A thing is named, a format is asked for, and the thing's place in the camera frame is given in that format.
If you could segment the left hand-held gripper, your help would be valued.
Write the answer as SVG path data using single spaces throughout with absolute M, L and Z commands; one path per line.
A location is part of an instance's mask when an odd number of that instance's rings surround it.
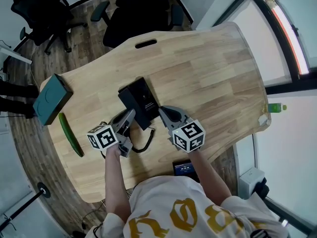
M 129 129 L 135 117 L 135 110 L 123 110 L 109 123 L 102 122 L 87 133 L 88 140 L 94 149 L 105 151 L 118 144 L 121 156 L 128 157 L 132 150 Z

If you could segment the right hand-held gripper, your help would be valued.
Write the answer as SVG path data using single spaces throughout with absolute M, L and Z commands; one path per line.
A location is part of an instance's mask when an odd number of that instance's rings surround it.
M 167 128 L 174 128 L 173 123 L 185 122 L 189 115 L 181 108 L 174 106 L 160 106 L 159 115 Z M 180 127 L 170 130 L 171 143 L 178 149 L 190 153 L 199 149 L 205 143 L 206 131 L 196 120 L 190 119 L 189 122 Z

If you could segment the black telephone handset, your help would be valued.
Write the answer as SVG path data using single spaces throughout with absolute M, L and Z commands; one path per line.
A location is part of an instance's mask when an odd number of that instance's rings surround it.
M 151 125 L 151 122 L 146 117 L 145 113 L 141 109 L 141 106 L 138 104 L 130 90 L 128 88 L 124 88 L 119 92 L 118 97 L 128 110 L 135 110 L 134 120 L 142 130 L 146 130 Z

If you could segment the person's left forearm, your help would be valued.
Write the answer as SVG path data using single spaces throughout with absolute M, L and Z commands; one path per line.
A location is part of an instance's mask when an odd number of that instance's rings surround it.
M 107 148 L 105 156 L 105 206 L 108 213 L 116 214 L 124 223 L 131 215 L 131 207 L 126 193 L 119 145 Z

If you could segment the person's right forearm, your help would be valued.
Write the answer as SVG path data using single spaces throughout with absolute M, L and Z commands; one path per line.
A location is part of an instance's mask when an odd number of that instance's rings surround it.
M 220 206 L 224 200 L 232 196 L 226 183 L 200 151 L 192 151 L 188 156 L 207 198 Z

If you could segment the black tablet with lit screen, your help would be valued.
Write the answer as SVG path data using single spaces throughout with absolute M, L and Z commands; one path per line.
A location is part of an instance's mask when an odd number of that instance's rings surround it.
M 192 162 L 188 160 L 173 162 L 174 176 L 186 176 L 200 183 Z

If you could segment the green cucumber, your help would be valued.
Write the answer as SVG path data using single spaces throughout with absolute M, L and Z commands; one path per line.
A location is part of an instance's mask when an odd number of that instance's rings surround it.
M 76 152 L 76 154 L 79 156 L 79 157 L 83 157 L 84 156 L 84 152 L 77 140 L 77 138 L 75 137 L 67 119 L 66 119 L 66 116 L 64 113 L 59 113 L 58 114 L 58 118 L 59 118 L 59 122 L 60 122 L 60 125 L 62 127 L 62 130 L 68 140 L 68 142 L 70 143 L 72 149 Z

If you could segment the teal box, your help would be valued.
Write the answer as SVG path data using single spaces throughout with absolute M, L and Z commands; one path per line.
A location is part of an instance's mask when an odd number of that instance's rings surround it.
M 52 124 L 72 95 L 72 90 L 61 76 L 51 76 L 33 104 L 35 114 L 42 125 Z

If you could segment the white shirt with gold print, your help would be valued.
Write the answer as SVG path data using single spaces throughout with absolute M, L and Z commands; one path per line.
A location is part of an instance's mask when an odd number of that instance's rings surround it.
M 231 196 L 220 205 L 189 177 L 161 176 L 139 183 L 126 222 L 107 214 L 85 238 L 287 238 L 288 231 L 264 202 Z

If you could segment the white floor cabinet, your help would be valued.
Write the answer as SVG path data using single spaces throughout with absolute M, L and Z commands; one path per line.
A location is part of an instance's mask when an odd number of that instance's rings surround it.
M 265 177 L 265 173 L 255 167 L 250 168 L 244 174 L 239 177 L 238 182 L 238 195 L 242 199 L 248 199 L 256 184 L 262 182 Z

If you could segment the green drink bottle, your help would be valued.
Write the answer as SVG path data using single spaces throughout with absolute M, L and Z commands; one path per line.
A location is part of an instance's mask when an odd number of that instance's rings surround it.
M 287 106 L 282 103 L 270 103 L 265 104 L 263 107 L 263 113 L 280 113 L 287 110 Z

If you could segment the black stand with round base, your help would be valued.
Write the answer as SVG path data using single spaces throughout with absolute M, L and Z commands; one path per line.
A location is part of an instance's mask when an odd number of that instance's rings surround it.
M 23 212 L 28 206 L 30 206 L 40 196 L 43 196 L 45 198 L 51 197 L 50 190 L 42 182 L 37 183 L 37 188 L 38 188 L 39 192 L 36 193 L 31 199 L 29 199 L 26 203 L 24 203 L 20 208 L 18 208 L 9 217 L 6 214 L 4 214 L 5 221 L 0 225 L 0 234 L 9 224 L 11 224 L 14 227 L 14 225 L 11 223 L 11 221 L 14 220 L 21 212 Z

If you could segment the black office chair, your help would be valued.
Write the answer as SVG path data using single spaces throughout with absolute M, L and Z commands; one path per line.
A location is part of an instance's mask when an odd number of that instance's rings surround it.
M 152 31 L 170 31 L 183 24 L 182 7 L 169 0 L 116 0 L 117 8 L 111 17 L 106 9 L 108 1 L 100 3 L 91 15 L 92 22 L 101 19 L 107 25 L 104 46 L 116 48 L 127 39 Z
M 28 34 L 22 28 L 20 40 L 31 39 L 36 46 L 49 40 L 44 50 L 47 55 L 57 38 L 60 38 L 65 51 L 70 53 L 72 48 L 68 45 L 66 33 L 78 26 L 87 27 L 86 22 L 72 23 L 74 16 L 67 0 L 13 0 L 11 11 L 23 17 L 32 29 Z

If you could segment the black bag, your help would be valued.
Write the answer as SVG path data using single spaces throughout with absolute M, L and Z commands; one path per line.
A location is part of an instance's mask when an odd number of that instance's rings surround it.
M 269 193 L 269 187 L 266 185 L 266 182 L 266 178 L 263 178 L 262 181 L 257 182 L 252 194 L 256 193 L 262 200 L 264 200 Z

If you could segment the white side table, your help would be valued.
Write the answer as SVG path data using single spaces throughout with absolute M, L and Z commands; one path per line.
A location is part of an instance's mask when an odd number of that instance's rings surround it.
M 27 59 L 27 58 L 23 57 L 19 53 L 14 52 L 14 51 L 6 48 L 5 46 L 3 46 L 1 44 L 0 44 L 0 53 L 8 55 L 9 57 L 13 57 L 13 58 L 15 58 L 17 60 L 20 60 L 20 61 L 24 62 L 24 63 L 32 64 L 32 61 L 30 59 Z

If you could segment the black window frame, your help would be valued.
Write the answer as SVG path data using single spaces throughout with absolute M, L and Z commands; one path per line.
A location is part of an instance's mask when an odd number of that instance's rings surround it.
M 317 72 L 311 72 L 306 75 L 299 74 L 299 66 L 295 64 L 295 52 L 291 51 L 291 43 L 287 40 L 286 33 L 282 30 L 281 23 L 279 23 L 277 18 L 273 16 L 273 12 L 268 8 L 268 5 L 265 4 L 264 0 L 253 1 L 259 7 L 269 26 L 273 30 L 286 59 L 291 76 L 291 82 L 268 86 L 265 88 L 266 93 L 268 95 L 273 95 L 317 90 Z M 244 0 L 234 0 L 213 25 L 217 26 L 223 23 L 243 2 Z

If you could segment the dark grey chair frame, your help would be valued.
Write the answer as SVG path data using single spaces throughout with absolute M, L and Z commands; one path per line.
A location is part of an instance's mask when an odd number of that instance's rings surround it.
M 273 201 L 268 197 L 264 199 L 264 203 L 273 213 L 275 213 L 279 217 L 279 222 L 282 223 L 284 220 L 286 220 L 290 225 L 294 226 L 295 228 L 298 228 L 298 225 L 301 225 L 298 221 L 297 216 L 281 204 Z

